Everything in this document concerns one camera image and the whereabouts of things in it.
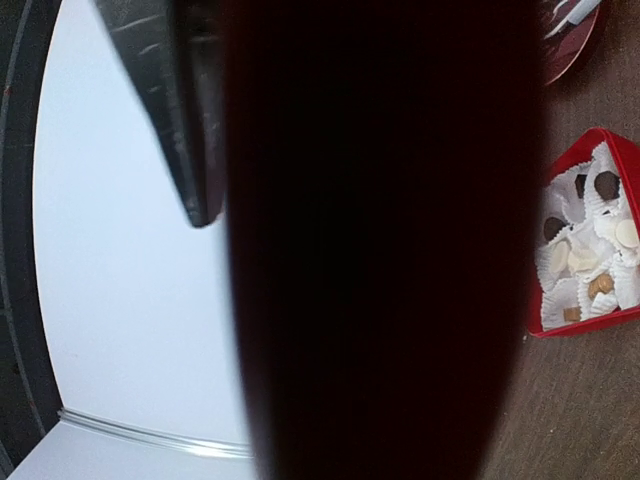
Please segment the red square box lid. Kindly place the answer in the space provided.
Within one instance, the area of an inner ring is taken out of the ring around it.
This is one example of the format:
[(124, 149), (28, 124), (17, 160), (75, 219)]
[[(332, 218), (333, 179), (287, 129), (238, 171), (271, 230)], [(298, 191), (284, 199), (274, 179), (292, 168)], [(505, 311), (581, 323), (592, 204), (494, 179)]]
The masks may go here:
[(533, 1), (228, 1), (228, 221), (262, 479), (471, 479), (531, 292)]

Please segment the white handled serving tongs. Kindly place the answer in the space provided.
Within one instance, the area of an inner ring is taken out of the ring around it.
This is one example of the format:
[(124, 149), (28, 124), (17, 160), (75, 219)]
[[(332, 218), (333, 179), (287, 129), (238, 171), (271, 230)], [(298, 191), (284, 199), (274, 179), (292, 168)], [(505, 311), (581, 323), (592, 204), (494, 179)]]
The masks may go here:
[(545, 39), (551, 38), (565, 29), (568, 25), (579, 25), (600, 4), (600, 0), (580, 0), (577, 4), (550, 30)]

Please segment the dark round chocolate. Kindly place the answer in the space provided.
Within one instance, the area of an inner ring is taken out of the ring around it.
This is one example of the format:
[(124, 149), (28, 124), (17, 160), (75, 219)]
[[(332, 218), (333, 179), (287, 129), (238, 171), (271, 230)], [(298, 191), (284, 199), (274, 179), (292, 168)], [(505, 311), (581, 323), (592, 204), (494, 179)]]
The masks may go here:
[(594, 189), (604, 201), (618, 199), (620, 188), (620, 178), (612, 171), (599, 173), (594, 180)]

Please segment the white round chocolate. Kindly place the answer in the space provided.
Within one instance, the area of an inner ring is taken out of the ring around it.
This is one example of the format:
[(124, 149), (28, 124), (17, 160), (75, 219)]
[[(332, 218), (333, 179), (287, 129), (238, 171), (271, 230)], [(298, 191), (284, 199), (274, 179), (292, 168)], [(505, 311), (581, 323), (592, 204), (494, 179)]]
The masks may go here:
[(639, 247), (639, 236), (633, 219), (621, 220), (615, 228), (615, 237), (619, 244), (627, 249)]

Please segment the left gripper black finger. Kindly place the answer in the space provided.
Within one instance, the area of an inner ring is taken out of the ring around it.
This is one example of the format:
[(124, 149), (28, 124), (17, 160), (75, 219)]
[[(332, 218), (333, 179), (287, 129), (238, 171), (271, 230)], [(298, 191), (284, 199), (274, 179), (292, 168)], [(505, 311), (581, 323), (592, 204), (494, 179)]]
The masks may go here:
[(149, 116), (190, 223), (204, 227), (225, 198), (224, 60), (218, 1), (99, 1)]

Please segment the tan ridged chocolate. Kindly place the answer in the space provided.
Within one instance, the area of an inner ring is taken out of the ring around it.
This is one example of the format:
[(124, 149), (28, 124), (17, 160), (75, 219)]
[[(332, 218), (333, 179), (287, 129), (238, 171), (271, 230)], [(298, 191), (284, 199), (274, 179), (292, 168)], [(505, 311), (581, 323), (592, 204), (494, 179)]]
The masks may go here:
[(608, 273), (602, 273), (594, 278), (588, 286), (588, 297), (594, 300), (600, 293), (606, 295), (614, 290), (614, 280)]

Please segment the dark square chocolate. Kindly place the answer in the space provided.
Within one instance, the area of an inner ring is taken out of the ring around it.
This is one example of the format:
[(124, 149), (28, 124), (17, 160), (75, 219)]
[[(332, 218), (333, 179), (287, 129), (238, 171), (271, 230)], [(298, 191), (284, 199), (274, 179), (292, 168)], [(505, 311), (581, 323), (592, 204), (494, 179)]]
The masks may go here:
[(546, 242), (551, 242), (558, 233), (566, 226), (566, 223), (557, 217), (548, 217), (543, 223), (543, 238)]

